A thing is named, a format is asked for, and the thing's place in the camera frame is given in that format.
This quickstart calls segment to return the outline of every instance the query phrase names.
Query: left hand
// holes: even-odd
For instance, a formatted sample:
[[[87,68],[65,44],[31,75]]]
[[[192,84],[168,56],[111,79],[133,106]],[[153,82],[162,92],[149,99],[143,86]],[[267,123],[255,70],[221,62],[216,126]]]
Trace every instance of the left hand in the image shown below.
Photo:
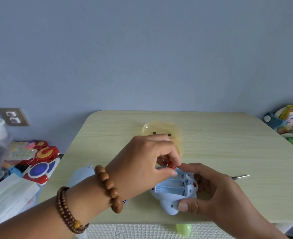
[[[177,173],[170,168],[156,169],[155,164],[181,165],[174,143],[165,134],[135,136],[106,166],[122,199],[130,199]]]

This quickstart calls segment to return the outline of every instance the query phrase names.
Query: hand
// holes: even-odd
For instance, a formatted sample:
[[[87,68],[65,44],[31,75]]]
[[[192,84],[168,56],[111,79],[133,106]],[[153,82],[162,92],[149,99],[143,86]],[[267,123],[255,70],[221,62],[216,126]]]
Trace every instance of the hand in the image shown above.
[[[209,201],[182,199],[180,211],[205,216],[235,238],[287,238],[256,210],[228,175],[201,163],[183,163],[179,168],[194,173],[198,191],[206,191],[212,196]]]
[[[181,165],[176,147],[167,135],[135,136],[105,169],[121,198],[130,199],[176,176],[173,169],[155,168],[156,163],[170,162]]]

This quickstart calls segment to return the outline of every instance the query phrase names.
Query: white mat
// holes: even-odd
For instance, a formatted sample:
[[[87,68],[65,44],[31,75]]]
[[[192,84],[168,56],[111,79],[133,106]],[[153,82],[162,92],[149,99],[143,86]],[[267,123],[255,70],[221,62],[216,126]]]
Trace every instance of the white mat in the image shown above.
[[[175,225],[106,224],[89,225],[88,239],[234,239],[213,223],[192,224],[192,233],[184,237]]]

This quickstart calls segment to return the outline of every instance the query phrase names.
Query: outlet cover plate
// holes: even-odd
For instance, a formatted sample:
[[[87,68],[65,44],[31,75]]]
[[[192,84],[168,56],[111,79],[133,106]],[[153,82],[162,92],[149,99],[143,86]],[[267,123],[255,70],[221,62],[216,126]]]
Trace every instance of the outlet cover plate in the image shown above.
[[[9,116],[7,116],[6,112],[15,112],[16,116],[20,123],[12,123]],[[0,116],[5,120],[8,126],[30,126],[25,114],[22,112],[20,108],[0,108]]]

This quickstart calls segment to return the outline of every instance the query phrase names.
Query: blue circle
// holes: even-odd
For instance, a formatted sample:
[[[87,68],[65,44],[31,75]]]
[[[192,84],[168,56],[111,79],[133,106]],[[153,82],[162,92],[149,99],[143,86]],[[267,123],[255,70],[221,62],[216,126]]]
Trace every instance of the blue circle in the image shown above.
[[[39,176],[39,175],[43,174],[45,171],[47,171],[48,167],[49,166],[47,163],[36,164],[29,171],[29,175],[33,176],[33,177]]]

